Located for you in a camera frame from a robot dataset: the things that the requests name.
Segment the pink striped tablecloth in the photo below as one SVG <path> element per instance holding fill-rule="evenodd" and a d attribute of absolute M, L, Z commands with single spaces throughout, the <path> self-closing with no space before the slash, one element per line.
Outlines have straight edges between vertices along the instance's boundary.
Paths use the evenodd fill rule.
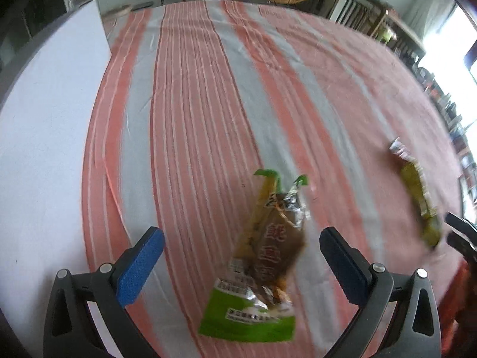
<path fill-rule="evenodd" d="M 422 240 L 390 144 L 418 159 L 439 213 L 459 211 L 461 170 L 433 103 L 387 48 L 324 18 L 231 1 L 141 10 L 105 32 L 83 164 L 86 256 L 96 269 L 149 227 L 164 231 L 128 307 L 161 357 L 322 357 L 355 313 L 318 248 L 327 226 L 391 271 L 426 269 L 445 301 L 460 256 Z M 289 343 L 207 338 L 201 318 L 260 168 L 285 188 L 309 179 L 306 248 L 289 279 L 296 332 Z"/>

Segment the dark wooden chair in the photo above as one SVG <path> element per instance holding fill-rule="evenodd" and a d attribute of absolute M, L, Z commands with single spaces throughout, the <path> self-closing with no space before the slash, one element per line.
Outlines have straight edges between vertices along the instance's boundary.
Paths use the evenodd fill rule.
<path fill-rule="evenodd" d="M 387 16 L 388 9 L 379 0 L 335 0 L 327 19 L 375 38 Z"/>

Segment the white board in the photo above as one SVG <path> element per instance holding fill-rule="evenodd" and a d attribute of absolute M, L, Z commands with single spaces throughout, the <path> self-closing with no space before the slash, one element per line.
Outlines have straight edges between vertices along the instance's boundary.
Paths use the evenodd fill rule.
<path fill-rule="evenodd" d="M 83 158 L 110 58 L 89 2 L 44 28 L 1 73 L 1 311 L 33 357 L 57 271 L 88 268 Z"/>

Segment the olive green snack packet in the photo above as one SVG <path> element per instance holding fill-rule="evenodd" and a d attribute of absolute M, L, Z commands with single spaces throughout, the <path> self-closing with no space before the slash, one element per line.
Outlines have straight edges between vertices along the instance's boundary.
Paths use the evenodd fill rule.
<path fill-rule="evenodd" d="M 389 151 L 418 213 L 420 237 L 428 247 L 434 249 L 442 239 L 442 221 L 428 191 L 423 168 L 399 138 L 392 140 Z"/>

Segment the brown green snack pouch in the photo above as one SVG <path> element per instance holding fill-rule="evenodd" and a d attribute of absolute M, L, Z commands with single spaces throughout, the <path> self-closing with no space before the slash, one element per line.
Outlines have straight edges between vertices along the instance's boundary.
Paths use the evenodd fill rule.
<path fill-rule="evenodd" d="M 241 343 L 280 343 L 293 338 L 296 316 L 287 277 L 306 245 L 307 207 L 299 175 L 289 190 L 272 169 L 262 177 L 254 209 L 225 273 L 216 279 L 200 334 Z"/>

